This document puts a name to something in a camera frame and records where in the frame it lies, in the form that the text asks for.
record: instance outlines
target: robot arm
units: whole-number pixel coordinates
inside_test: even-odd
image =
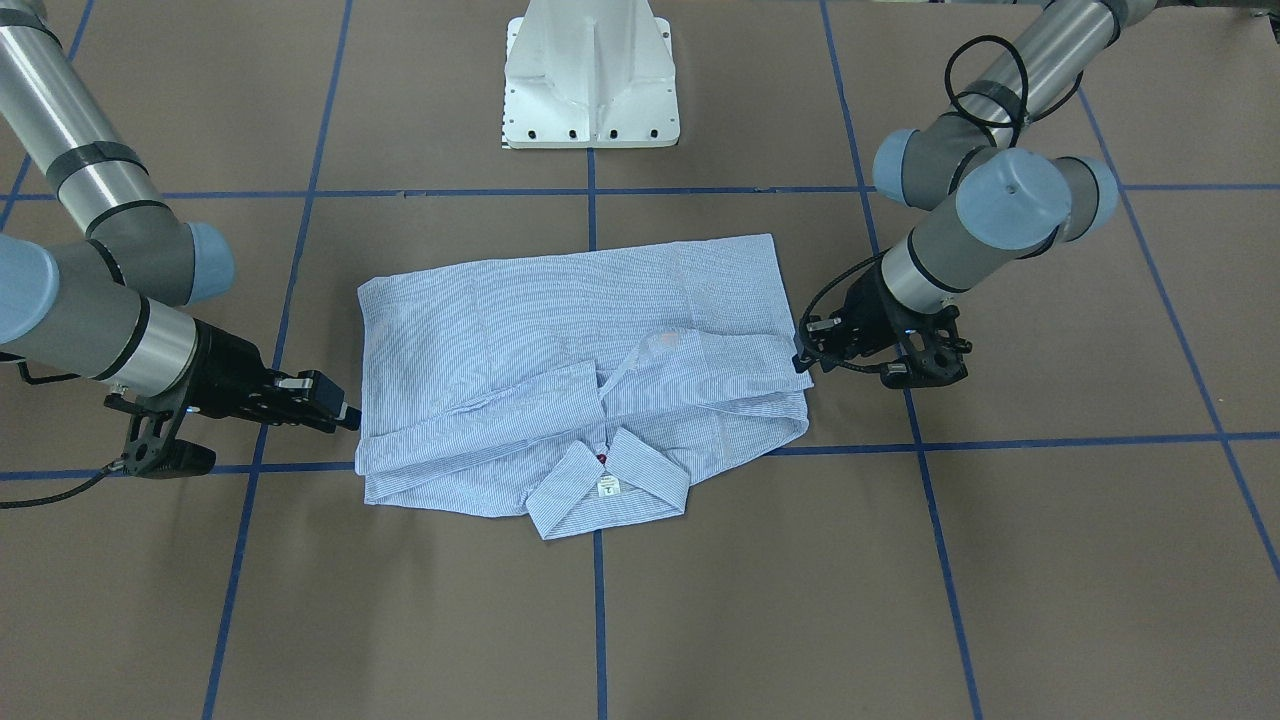
[[[796,328],[796,372],[820,363],[878,373],[884,386],[936,387],[964,379],[972,345],[955,325],[954,300],[1010,260],[1033,258],[1106,223],[1119,199],[1116,181],[1088,158],[1047,160],[1016,142],[1023,129],[1056,109],[1084,67],[1120,32],[1147,17],[1156,0],[1056,0],[1012,44],[983,36],[947,65],[951,106],[924,131],[891,133],[876,154],[876,188],[929,210],[902,241],[868,261],[844,306]],[[1009,50],[961,92],[951,64],[982,41]],[[890,363],[855,365],[899,346]]]
[[[0,0],[0,113],[87,241],[45,249],[0,236],[0,359],[113,386],[106,405],[132,416],[127,473],[207,473],[214,452],[177,439],[188,413],[358,429],[360,411],[321,373],[269,369],[248,341],[173,307],[225,292],[230,250],[165,205],[32,0]]]

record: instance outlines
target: blue joint cap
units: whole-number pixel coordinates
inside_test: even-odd
[[[956,215],[969,234],[998,250],[1041,243],[1071,213],[1071,188],[1047,159],[1005,150],[960,183]]]
[[[900,205],[906,205],[906,197],[902,193],[902,158],[906,156],[906,143],[915,133],[914,129],[896,129],[888,133],[884,142],[881,142],[879,150],[876,151],[876,161],[872,164],[872,182],[876,183],[876,192]]]
[[[0,234],[0,343],[31,332],[49,315],[61,275],[44,247]]]
[[[1080,237],[1084,237],[1105,225],[1115,214],[1116,205],[1120,202],[1120,184],[1116,182],[1115,173],[1102,160],[1074,156],[1073,160],[1084,163],[1084,167],[1093,173],[1093,181],[1098,183],[1098,210],[1093,214],[1093,222],[1089,223],[1089,227],[1080,233]]]
[[[196,268],[187,304],[218,297],[236,284],[236,256],[227,238],[214,225],[187,223],[196,250]]]

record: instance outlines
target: white mounting bracket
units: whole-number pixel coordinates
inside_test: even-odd
[[[531,0],[507,24],[504,147],[680,140],[671,23],[646,0]]]

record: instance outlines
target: folded shirt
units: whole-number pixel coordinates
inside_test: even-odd
[[[374,278],[360,305],[371,505],[567,537],[680,515],[808,429],[767,234]]]

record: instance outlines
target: blue and white striped fabric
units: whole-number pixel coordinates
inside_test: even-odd
[[[360,304],[371,505],[567,537],[680,515],[809,425],[767,234],[374,278]]]

